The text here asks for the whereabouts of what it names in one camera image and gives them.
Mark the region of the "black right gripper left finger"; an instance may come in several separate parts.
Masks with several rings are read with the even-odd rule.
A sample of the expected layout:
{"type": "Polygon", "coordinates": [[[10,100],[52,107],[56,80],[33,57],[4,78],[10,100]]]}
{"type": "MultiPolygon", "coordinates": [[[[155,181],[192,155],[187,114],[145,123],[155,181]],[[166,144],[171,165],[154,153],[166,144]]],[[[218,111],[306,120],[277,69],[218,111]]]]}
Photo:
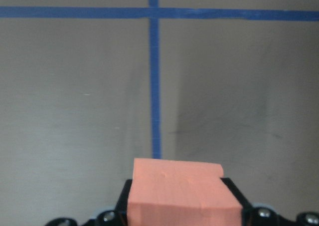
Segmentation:
{"type": "Polygon", "coordinates": [[[127,179],[115,206],[115,212],[117,213],[117,217],[120,219],[120,222],[123,226],[128,225],[127,207],[131,185],[132,179],[127,179]]]}

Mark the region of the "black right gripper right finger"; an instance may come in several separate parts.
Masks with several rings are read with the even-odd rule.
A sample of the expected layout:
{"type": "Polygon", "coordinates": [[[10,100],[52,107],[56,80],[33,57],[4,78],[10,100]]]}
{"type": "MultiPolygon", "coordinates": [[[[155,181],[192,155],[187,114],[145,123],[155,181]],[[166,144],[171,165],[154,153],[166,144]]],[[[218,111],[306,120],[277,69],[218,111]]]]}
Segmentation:
{"type": "Polygon", "coordinates": [[[236,198],[239,204],[242,206],[241,210],[241,225],[249,226],[251,218],[252,204],[247,200],[239,188],[234,184],[230,178],[221,178],[222,182],[227,186],[228,190],[236,198]]]}

